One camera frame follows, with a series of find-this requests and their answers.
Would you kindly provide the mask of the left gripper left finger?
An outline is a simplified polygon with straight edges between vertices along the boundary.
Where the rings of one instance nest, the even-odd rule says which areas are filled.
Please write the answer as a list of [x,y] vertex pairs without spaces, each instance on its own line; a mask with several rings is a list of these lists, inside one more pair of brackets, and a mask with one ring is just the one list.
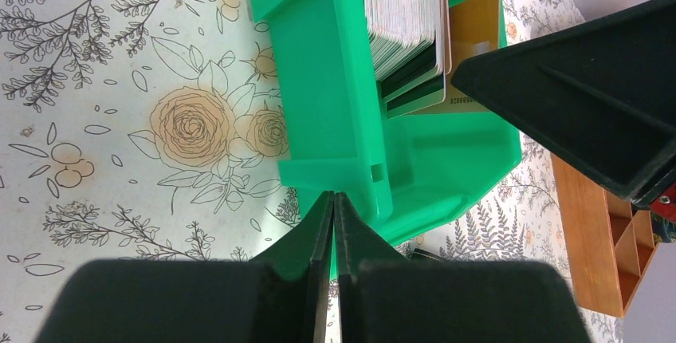
[[253,342],[323,342],[335,193],[325,191],[285,236],[251,260],[265,267]]

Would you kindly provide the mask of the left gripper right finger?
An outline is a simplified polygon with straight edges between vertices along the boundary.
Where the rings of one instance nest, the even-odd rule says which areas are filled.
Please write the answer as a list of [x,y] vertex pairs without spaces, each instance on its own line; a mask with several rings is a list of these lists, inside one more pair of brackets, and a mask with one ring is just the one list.
[[405,313],[407,272],[416,265],[359,216],[344,192],[334,201],[336,272],[343,342],[413,342],[415,319]]

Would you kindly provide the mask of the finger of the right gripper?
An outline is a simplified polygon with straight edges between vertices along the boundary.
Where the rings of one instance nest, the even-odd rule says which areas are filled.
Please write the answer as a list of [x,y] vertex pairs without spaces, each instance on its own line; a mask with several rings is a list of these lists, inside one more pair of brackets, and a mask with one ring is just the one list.
[[675,197],[675,0],[460,63],[452,85],[639,207]]

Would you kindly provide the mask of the black card holder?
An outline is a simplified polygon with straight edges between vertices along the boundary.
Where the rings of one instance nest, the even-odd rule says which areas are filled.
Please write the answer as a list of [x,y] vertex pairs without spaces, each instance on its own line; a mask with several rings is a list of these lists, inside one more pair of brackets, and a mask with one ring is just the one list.
[[422,250],[422,249],[419,249],[419,248],[416,248],[412,251],[411,260],[416,261],[416,262],[417,261],[420,261],[420,262],[445,262],[446,261],[445,258],[443,258],[439,255],[433,254],[429,251]]

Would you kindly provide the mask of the gold credit card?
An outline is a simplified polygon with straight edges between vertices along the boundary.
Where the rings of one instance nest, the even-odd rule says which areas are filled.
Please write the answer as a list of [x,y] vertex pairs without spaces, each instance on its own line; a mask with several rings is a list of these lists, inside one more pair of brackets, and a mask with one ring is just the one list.
[[[465,59],[494,51],[500,47],[500,0],[465,0],[449,8],[450,45],[454,73]],[[485,112],[487,108],[460,92],[446,79],[445,100],[423,108],[416,115],[462,112]]]

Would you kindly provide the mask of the green plastic bin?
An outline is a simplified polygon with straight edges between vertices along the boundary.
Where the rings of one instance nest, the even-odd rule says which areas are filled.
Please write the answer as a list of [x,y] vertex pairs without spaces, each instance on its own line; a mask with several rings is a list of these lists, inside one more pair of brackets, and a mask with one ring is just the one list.
[[519,132],[491,112],[387,119],[363,0],[250,0],[266,22],[290,157],[281,182],[307,212],[347,193],[393,246],[452,222],[521,162]]

